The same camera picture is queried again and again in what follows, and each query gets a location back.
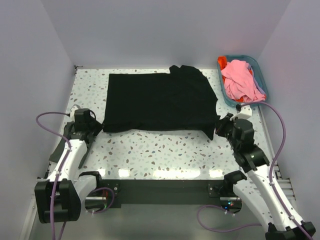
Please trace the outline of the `lavender t shirt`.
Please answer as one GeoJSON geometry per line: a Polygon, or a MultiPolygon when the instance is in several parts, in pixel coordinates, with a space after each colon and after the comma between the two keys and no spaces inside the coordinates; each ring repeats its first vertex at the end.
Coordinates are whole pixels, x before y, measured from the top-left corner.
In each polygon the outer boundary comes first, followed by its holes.
{"type": "Polygon", "coordinates": [[[248,67],[247,67],[247,69],[248,69],[248,71],[250,72],[250,74],[252,75],[252,78],[253,78],[253,81],[254,81],[254,84],[255,84],[255,86],[256,86],[256,88],[259,90],[259,92],[261,93],[261,94],[266,94],[265,92],[264,92],[264,90],[260,87],[260,85],[258,84],[258,82],[257,82],[257,80],[256,80],[256,78],[255,78],[255,74],[254,74],[254,71],[253,71],[253,68],[252,68],[252,66],[250,65],[250,64],[248,64],[248,67]]]}

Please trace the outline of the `folded dark green t shirt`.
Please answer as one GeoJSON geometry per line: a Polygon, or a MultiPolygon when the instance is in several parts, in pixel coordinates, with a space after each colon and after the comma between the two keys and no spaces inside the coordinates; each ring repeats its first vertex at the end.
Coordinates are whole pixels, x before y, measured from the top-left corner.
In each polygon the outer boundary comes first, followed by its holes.
{"type": "MultiPolygon", "coordinates": [[[[86,145],[86,152],[83,155],[78,168],[81,169],[87,159],[87,156],[90,152],[92,144],[96,138],[95,130],[90,126],[89,128],[84,128],[83,130],[76,131],[75,130],[75,123],[73,121],[68,122],[63,129],[63,136],[66,137],[68,140],[82,140],[85,142],[86,145]]],[[[53,153],[49,157],[49,161],[58,163],[60,157],[63,154],[65,148],[66,141],[61,139],[58,143],[57,147],[53,151],[53,153]]]]}

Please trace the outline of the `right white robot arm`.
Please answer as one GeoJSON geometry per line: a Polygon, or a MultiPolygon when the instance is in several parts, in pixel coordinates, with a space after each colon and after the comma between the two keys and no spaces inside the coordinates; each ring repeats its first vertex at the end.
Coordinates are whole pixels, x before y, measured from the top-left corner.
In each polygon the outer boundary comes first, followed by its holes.
{"type": "Polygon", "coordinates": [[[227,139],[241,168],[224,176],[223,192],[247,205],[267,240],[311,240],[315,226],[303,220],[287,199],[266,154],[255,144],[252,123],[229,113],[219,120],[215,133],[227,139]]]}

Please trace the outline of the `black t shirt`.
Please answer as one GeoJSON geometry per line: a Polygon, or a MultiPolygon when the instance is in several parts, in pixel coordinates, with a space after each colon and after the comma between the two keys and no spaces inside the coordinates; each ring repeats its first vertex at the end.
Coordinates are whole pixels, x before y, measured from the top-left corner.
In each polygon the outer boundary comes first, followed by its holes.
{"type": "Polygon", "coordinates": [[[203,73],[173,65],[169,73],[108,76],[105,133],[202,131],[210,140],[219,120],[218,98],[203,73]]]}

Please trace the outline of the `pink t shirt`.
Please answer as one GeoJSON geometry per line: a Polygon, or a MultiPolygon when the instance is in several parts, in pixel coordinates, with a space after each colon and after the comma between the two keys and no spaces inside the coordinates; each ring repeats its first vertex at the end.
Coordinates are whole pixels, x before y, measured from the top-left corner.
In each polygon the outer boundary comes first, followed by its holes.
{"type": "Polygon", "coordinates": [[[238,59],[227,61],[226,67],[221,70],[225,93],[234,101],[241,97],[244,103],[264,101],[267,94],[261,94],[256,88],[253,77],[248,71],[248,64],[238,59]]]}

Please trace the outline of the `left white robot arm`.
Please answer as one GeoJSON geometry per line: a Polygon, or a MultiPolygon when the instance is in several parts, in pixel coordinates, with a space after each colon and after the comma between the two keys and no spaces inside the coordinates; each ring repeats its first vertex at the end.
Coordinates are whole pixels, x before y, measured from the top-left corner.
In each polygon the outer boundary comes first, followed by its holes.
{"type": "Polygon", "coordinates": [[[78,173],[102,124],[92,110],[76,104],[67,116],[71,120],[64,126],[61,140],[49,158],[56,167],[34,188],[38,217],[43,224],[76,221],[85,198],[89,194],[99,196],[104,190],[98,171],[78,173]]]}

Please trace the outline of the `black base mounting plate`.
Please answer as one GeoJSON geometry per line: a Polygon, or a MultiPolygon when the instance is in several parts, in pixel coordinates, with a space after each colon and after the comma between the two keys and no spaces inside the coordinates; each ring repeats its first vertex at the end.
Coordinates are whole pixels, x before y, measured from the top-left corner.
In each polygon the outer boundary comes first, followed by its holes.
{"type": "Polygon", "coordinates": [[[103,179],[100,187],[113,190],[112,208],[122,205],[216,205],[239,211],[242,200],[223,190],[223,180],[103,179]]]}

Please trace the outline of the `teal laundry basket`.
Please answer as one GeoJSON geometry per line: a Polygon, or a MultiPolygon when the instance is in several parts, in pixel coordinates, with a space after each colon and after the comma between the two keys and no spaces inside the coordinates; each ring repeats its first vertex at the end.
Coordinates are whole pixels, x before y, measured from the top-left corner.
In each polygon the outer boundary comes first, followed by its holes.
{"type": "MultiPolygon", "coordinates": [[[[266,93],[266,100],[267,100],[268,95],[269,95],[268,90],[267,90],[267,86],[266,86],[264,77],[262,75],[260,66],[254,58],[247,56],[247,55],[222,55],[222,56],[226,56],[226,59],[228,62],[230,62],[232,60],[240,60],[240,61],[245,61],[245,62],[249,63],[254,71],[254,77],[255,77],[256,81],[258,82],[259,86],[266,93]]],[[[228,98],[228,96],[225,92],[223,78],[222,78],[222,74],[221,74],[221,70],[220,70],[218,62],[217,62],[217,69],[218,69],[218,76],[219,76],[219,79],[221,82],[222,94],[223,94],[223,98],[224,98],[225,103],[230,107],[234,107],[237,104],[246,103],[246,102],[237,102],[235,100],[228,98]]]]}

